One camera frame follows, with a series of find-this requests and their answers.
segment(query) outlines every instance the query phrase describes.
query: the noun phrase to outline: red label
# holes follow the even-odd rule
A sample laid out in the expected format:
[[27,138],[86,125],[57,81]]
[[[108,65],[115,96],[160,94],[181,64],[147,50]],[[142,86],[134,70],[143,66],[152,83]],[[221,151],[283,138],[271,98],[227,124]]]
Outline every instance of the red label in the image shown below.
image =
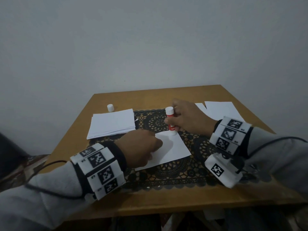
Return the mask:
[[168,125],[168,127],[169,127],[169,130],[170,130],[170,131],[174,131],[174,130],[175,130],[175,127],[174,127],[173,125]]

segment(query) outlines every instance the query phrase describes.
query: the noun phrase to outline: hand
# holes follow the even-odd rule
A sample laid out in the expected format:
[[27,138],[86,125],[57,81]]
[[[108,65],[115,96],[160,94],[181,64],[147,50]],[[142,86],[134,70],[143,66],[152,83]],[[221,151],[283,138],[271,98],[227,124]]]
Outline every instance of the hand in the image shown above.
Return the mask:
[[183,128],[193,134],[208,137],[212,135],[217,121],[206,116],[195,103],[173,99],[172,106],[174,107],[175,117],[167,117],[165,119],[166,124],[176,126],[176,131]]
[[157,151],[163,141],[155,137],[155,133],[138,129],[130,131],[120,139],[115,141],[115,144],[123,152],[126,163],[129,168],[143,167],[152,159],[151,152]]

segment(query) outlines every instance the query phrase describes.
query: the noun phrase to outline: wooden table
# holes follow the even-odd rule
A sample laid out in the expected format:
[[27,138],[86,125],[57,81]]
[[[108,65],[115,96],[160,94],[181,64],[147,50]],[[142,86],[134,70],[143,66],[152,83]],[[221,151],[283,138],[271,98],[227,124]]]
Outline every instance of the wooden table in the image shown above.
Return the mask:
[[[185,99],[195,103],[232,101],[245,121],[273,132],[221,85],[94,94],[52,152],[47,163],[60,159],[69,160],[70,156],[86,148],[89,143],[86,137],[91,117],[94,113],[108,112],[108,104],[113,104],[115,111],[130,108],[133,108],[133,110],[160,109],[170,106],[173,98]],[[59,164],[51,165],[43,172],[51,171],[58,166]],[[238,184],[233,189],[218,185],[213,187],[173,188],[170,190],[140,190],[129,193],[119,192],[109,194],[87,210],[75,214],[71,219],[302,202],[305,202],[305,200],[298,193],[272,180],[269,183]]]

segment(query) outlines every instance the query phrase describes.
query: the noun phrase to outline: glue stick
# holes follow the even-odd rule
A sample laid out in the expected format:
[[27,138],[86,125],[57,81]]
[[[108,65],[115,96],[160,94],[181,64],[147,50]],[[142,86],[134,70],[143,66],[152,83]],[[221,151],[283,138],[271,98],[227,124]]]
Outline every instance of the glue stick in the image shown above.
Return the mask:
[[[174,109],[173,107],[167,107],[166,108],[166,114],[167,117],[173,117],[174,116]],[[171,135],[176,135],[177,131],[175,130],[175,126],[173,125],[168,125],[169,126],[169,132]]]

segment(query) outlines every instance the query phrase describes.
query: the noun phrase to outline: grey sleeve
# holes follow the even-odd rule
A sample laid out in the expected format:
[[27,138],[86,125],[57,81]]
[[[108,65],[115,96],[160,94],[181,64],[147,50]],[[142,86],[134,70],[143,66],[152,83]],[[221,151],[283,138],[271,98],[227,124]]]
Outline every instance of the grey sleeve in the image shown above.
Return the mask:
[[[255,127],[250,135],[248,155],[259,146],[282,136]],[[301,140],[281,140],[261,149],[246,165],[256,164],[269,172],[283,185],[308,194],[308,143]]]
[[[30,183],[68,196],[82,195],[82,188],[71,162],[33,177]],[[49,230],[69,215],[86,208],[85,199],[68,200],[19,186],[0,193],[1,230]]]

